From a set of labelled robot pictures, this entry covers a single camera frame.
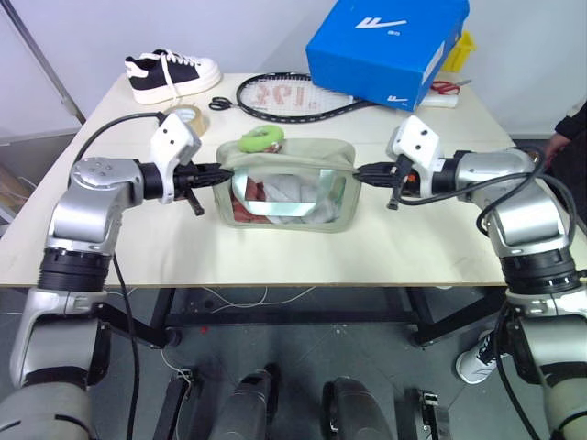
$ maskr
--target box logo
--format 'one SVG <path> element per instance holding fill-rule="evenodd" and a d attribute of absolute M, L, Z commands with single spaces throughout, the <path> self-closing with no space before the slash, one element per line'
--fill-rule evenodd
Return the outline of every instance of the box logo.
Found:
<path fill-rule="evenodd" d="M 394 94 L 390 94 L 387 97 L 387 101 L 389 101 L 390 103 L 405 103 L 407 101 L 407 98 L 398 98 Z"/>
<path fill-rule="evenodd" d="M 365 18 L 362 19 L 361 22 L 359 22 L 359 24 L 357 26 L 355 26 L 355 29 L 375 29 L 375 28 L 390 28 L 393 26 L 400 26 L 400 25 L 406 25 L 407 24 L 407 20 L 398 20 L 398 21 L 388 21 L 387 23 L 381 23 L 382 18 L 380 16 L 366 16 Z"/>

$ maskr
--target green toy ring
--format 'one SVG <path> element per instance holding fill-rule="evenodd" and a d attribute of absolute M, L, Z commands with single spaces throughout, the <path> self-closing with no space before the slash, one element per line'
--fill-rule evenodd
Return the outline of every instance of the green toy ring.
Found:
<path fill-rule="evenodd" d="M 283 138 L 285 134 L 279 126 L 258 126 L 242 135 L 238 148 L 243 153 L 259 153 L 268 149 L 271 144 L 282 141 Z"/>

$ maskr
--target red object in bag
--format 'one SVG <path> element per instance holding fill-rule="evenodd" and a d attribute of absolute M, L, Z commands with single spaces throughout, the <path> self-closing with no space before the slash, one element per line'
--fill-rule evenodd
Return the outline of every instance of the red object in bag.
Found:
<path fill-rule="evenodd" d="M 245 191 L 245 199 L 251 201 L 265 202 L 265 191 L 263 190 L 263 183 L 255 183 L 251 178 L 247 178 L 247 190 Z M 269 218 L 264 215 L 251 214 L 238 201 L 235 194 L 230 190 L 230 200 L 232 201 L 232 212 L 235 216 L 235 221 L 240 223 L 271 223 Z"/>

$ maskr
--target scissors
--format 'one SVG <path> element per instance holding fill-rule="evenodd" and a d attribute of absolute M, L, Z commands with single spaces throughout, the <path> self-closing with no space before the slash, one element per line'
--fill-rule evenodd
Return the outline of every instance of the scissors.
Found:
<path fill-rule="evenodd" d="M 470 82 L 471 80 L 455 83 L 448 81 L 434 81 L 432 82 L 432 86 L 430 88 L 435 92 L 438 92 L 438 94 L 459 94 L 460 87 Z"/>
<path fill-rule="evenodd" d="M 223 96 L 215 96 L 212 98 L 212 101 L 208 104 L 210 110 L 217 110 L 218 112 L 221 110 L 227 110 L 228 108 L 238 107 L 237 104 L 232 104 L 228 98 Z"/>

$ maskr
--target shoelace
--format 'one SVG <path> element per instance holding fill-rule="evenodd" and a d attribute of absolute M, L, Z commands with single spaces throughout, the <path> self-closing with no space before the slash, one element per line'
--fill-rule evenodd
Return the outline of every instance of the shoelace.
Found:
<path fill-rule="evenodd" d="M 495 362 L 495 357 L 493 357 L 493 338 L 491 334 L 483 338 L 477 359 L 479 359 L 485 365 L 489 365 L 492 362 Z"/>
<path fill-rule="evenodd" d="M 192 66 L 194 68 L 195 66 L 201 66 L 202 64 L 197 58 L 188 57 L 186 55 L 182 55 L 181 53 L 173 53 L 169 49 L 165 49 L 165 53 L 161 54 L 161 67 L 163 68 L 163 76 L 165 77 L 165 82 L 167 83 L 167 86 L 172 90 L 172 106 L 174 106 L 177 102 L 177 98 L 179 95 L 177 94 L 177 89 L 175 89 L 175 84 L 173 83 L 172 77 L 169 74 L 168 62 Z"/>

